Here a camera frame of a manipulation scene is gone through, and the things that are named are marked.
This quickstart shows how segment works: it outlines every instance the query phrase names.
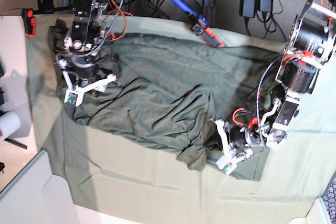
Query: red clamp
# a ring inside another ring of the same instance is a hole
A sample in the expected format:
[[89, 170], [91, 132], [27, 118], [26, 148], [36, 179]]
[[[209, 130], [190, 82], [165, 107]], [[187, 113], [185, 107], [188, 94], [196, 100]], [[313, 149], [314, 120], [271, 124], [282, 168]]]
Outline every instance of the red clamp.
[[33, 9], [23, 9], [21, 12], [23, 24], [25, 26], [25, 32], [28, 37], [35, 36], [36, 19], [34, 17]]

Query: electrical cord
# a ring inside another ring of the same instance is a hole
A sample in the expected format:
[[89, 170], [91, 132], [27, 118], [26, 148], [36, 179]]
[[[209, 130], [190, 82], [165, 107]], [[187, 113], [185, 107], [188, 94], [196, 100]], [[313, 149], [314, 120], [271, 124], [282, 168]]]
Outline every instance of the electrical cord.
[[[113, 7], [111, 6], [111, 3], [115, 6], [115, 8], [118, 8], [118, 5], [115, 3], [114, 0], [107, 0], [107, 1], [109, 2], [109, 5], [110, 5], [110, 7], [111, 7], [111, 10], [113, 10]], [[116, 13], [121, 14], [121, 17], [122, 17], [123, 22], [124, 22], [124, 29], [123, 29], [121, 35], [119, 35], [117, 38], [114, 38], [113, 41], [118, 40], [118, 39], [120, 39], [121, 37], [123, 37], [123, 36], [125, 35], [125, 33], [126, 33], [126, 30], [127, 30], [127, 20], [126, 20], [126, 18], [125, 18], [125, 14], [124, 14], [124, 12], [120, 9], [120, 10], [118, 10]]]
[[281, 35], [283, 36], [284, 41], [287, 41], [287, 37], [286, 34], [284, 33], [282, 27], [279, 25], [279, 23], [275, 20], [274, 15], [272, 16], [272, 20], [274, 22], [274, 24], [276, 25], [276, 27], [278, 27], [280, 29]]
[[[147, 4], [150, 7], [150, 9], [156, 10], [156, 6], [153, 3], [149, 2], [149, 0], [145, 0], [145, 1], [148, 2]], [[168, 16], [164, 11], [157, 9], [156, 12], [159, 12], [160, 14], [164, 15], [167, 19], [170, 19], [170, 16]]]
[[165, 2], [166, 0], [163, 0], [160, 4], [156, 6], [156, 9], [153, 11], [152, 15], [150, 17], [153, 17], [154, 14], [157, 12], [157, 10], [161, 7], [161, 5]]
[[10, 13], [14, 10], [22, 10], [22, 9], [24, 9], [24, 8], [22, 8], [22, 7], [13, 8], [13, 9], [7, 10], [4, 13], [0, 14], [0, 16], [4, 16], [5, 14]]
[[274, 61], [272, 61], [268, 67], [266, 68], [265, 72], [262, 74], [261, 78], [260, 78], [260, 81], [259, 81], [259, 85], [258, 85], [258, 90], [257, 90], [257, 99], [256, 99], [256, 112], [257, 112], [257, 122], [258, 122], [258, 128], [259, 128], [259, 136], [260, 136], [260, 140], [261, 140], [261, 143], [263, 145], [264, 148], [266, 148], [266, 144], [265, 144], [265, 141], [264, 141], [264, 138], [263, 138], [263, 133], [261, 132], [261, 125], [260, 125], [260, 116], [259, 116], [259, 96], [260, 96], [260, 90], [261, 90], [261, 85], [262, 85], [262, 82], [268, 72], [268, 70], [277, 62], [279, 61], [280, 59], [282, 59], [282, 55], [281, 56], [278, 56]]
[[110, 31], [112, 30], [112, 27], [113, 27], [114, 23], [116, 22], [115, 20], [117, 19], [117, 16], [118, 16], [118, 14], [119, 14], [119, 11], [121, 10], [121, 7], [122, 7], [123, 2], [124, 2], [124, 0], [121, 0], [121, 1], [120, 1], [120, 5], [118, 6], [116, 15], [114, 16], [114, 19], [112, 20], [112, 23], [111, 23], [111, 25], [110, 25], [110, 27], [109, 27], [107, 33], [106, 33], [105, 36], [103, 37], [102, 42], [101, 42], [98, 46], [96, 46], [93, 50], [91, 50], [91, 51], [89, 51], [89, 52], [87, 52], [87, 53], [85, 53], [85, 54], [66, 54], [65, 56], [66, 56], [66, 57], [80, 58], [80, 57], [86, 57], [86, 56], [89, 56], [89, 55], [91, 55], [91, 54], [94, 54], [94, 53], [98, 52], [98, 51], [101, 49], [101, 47], [104, 45], [104, 43], [105, 43], [107, 37], [109, 36]]
[[252, 114], [252, 112], [250, 112], [249, 110], [246, 110], [244, 108], [238, 108], [237, 110], [235, 110], [235, 112], [233, 112], [232, 114], [232, 121], [238, 125], [238, 126], [245, 126], [245, 124], [243, 122], [240, 122], [237, 119], [237, 117], [241, 116], [241, 115], [246, 115], [246, 114]]
[[79, 82], [79, 75], [76, 72], [73, 72], [73, 71], [69, 71], [69, 70], [63, 70], [63, 71], [65, 71], [68, 74], [72, 74], [73, 76], [76, 77], [76, 83], [75, 83], [75, 87], [76, 87], [78, 85], [78, 82]]

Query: black cable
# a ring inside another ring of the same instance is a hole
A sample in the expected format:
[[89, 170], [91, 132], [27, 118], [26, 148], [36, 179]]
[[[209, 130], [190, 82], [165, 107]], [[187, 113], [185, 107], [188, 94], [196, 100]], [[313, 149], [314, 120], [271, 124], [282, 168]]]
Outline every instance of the black cable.
[[135, 2], [135, 1], [137, 1], [137, 0], [130, 0], [130, 1], [126, 2], [124, 5], [129, 5], [129, 4], [131, 4], [131, 3]]
[[266, 21], [266, 15], [267, 15], [267, 13], [263, 13], [263, 18], [264, 18], [264, 20], [265, 20], [265, 22], [264, 22], [264, 28], [265, 28], [265, 30], [266, 30], [266, 33], [265, 33], [263, 39], [266, 38], [266, 36], [267, 36], [268, 33], [275, 33], [275, 32], [277, 31], [277, 26], [276, 26], [276, 25], [275, 25], [275, 27], [274, 27], [274, 30], [270, 30], [270, 28], [271, 28], [271, 26], [272, 26], [272, 24], [273, 24], [273, 20], [272, 20], [273, 14], [270, 14], [270, 15], [269, 15], [270, 23], [269, 23], [268, 27], [267, 27], [267, 22], [268, 22], [268, 20]]
[[[154, 5], [153, 3], [149, 2], [149, 0], [145, 0], [145, 1], [148, 2], [148, 5], [149, 5], [150, 9], [155, 10], [155, 5]], [[156, 10], [156, 11], [159, 12], [159, 13], [161, 13], [162, 15], [164, 15], [167, 19], [170, 19], [170, 16], [168, 16], [164, 11], [162, 11], [162, 10], [160, 10], [160, 9], [158, 9], [158, 10]]]
[[259, 17], [259, 14], [258, 14], [258, 11], [257, 11], [257, 18], [258, 18], [258, 20], [260, 21], [260, 22], [262, 22], [262, 23], [267, 23], [267, 22], [269, 22], [270, 21], [270, 19], [271, 19], [271, 13], [269, 13], [270, 15], [268, 16], [268, 18], [266, 19], [265, 17], [264, 17], [264, 13], [263, 13], [263, 19], [261, 19], [260, 17]]
[[245, 18], [244, 18], [244, 21], [245, 21], [245, 28], [246, 28], [247, 34], [248, 34], [248, 36], [251, 37], [250, 30], [248, 29], [248, 22], [250, 21], [250, 18], [245, 17]]
[[10, 13], [10, 12], [12, 12], [12, 11], [14, 11], [14, 10], [22, 10], [22, 9], [24, 9], [23, 7], [17, 7], [17, 8], [13, 8], [13, 9], [10, 9], [10, 10], [7, 10], [7, 11], [5, 11], [4, 13], [2, 13], [2, 14], [0, 14], [0, 16], [4, 16], [6, 13]]
[[154, 10], [154, 12], [152, 13], [152, 15], [150, 17], [153, 17], [153, 15], [157, 12], [157, 10], [161, 7], [161, 5], [165, 2], [166, 0], [163, 0], [158, 7], [156, 8], [156, 10]]
[[74, 86], [76, 87], [78, 85], [78, 82], [79, 82], [79, 75], [76, 72], [73, 72], [73, 71], [69, 71], [69, 70], [63, 70], [63, 71], [65, 71], [68, 74], [71, 74], [71, 75], [75, 76], [76, 82], [75, 82]]
[[281, 26], [278, 24], [278, 22], [274, 19], [274, 16], [272, 16], [272, 20], [273, 20], [273, 22], [276, 24], [276, 26], [279, 27], [280, 32], [281, 32], [281, 34], [282, 34], [284, 40], [287, 41], [287, 37], [286, 37], [286, 35], [285, 35], [285, 33], [284, 33], [282, 27], [281, 27]]

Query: metal bracket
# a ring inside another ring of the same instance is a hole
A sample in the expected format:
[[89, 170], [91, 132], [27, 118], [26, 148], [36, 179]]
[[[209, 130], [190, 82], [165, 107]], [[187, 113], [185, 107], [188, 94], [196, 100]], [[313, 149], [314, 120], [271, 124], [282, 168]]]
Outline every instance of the metal bracket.
[[211, 27], [215, 25], [215, 6], [216, 0], [203, 0], [203, 16]]
[[73, 90], [72, 85], [69, 85], [69, 83], [67, 82], [68, 89], [66, 90], [65, 93], [64, 103], [70, 102], [72, 104], [75, 104], [76, 107], [78, 107], [83, 103], [84, 94], [86, 92], [91, 90], [97, 90], [99, 92], [104, 93], [107, 85], [110, 82], [115, 81], [116, 79], [117, 77], [114, 74], [109, 74], [105, 79], [96, 81], [92, 84], [87, 85], [86, 87], [82, 88], [80, 86], [76, 86], [75, 90]]

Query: grey floor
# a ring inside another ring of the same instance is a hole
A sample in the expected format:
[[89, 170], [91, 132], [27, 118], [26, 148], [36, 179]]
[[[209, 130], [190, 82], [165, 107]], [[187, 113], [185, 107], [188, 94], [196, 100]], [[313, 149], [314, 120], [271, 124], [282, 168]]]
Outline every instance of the grey floor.
[[[197, 5], [195, 0], [185, 1], [196, 10], [201, 11], [200, 6]], [[290, 32], [290, 28], [295, 16], [301, 13], [305, 2], [306, 0], [281, 0], [283, 5], [283, 12], [281, 14], [275, 15], [275, 19], [284, 30], [286, 36], [288, 36]], [[239, 15], [239, 3], [240, 0], [216, 0], [215, 27], [247, 34], [244, 18], [240, 17]], [[164, 10], [171, 17], [171, 19], [188, 22], [185, 14], [177, 9], [177, 7], [170, 0], [167, 0], [162, 5], [161, 9]], [[280, 11], [281, 6], [279, 0], [274, 0], [274, 13]], [[152, 11], [143, 5], [134, 5], [132, 7], [132, 12], [141, 16], [147, 16], [150, 15]], [[249, 30], [254, 37], [263, 38], [265, 35], [264, 26], [256, 17], [250, 19]], [[279, 30], [275, 33], [268, 34], [266, 39], [275, 41], [284, 40]]]

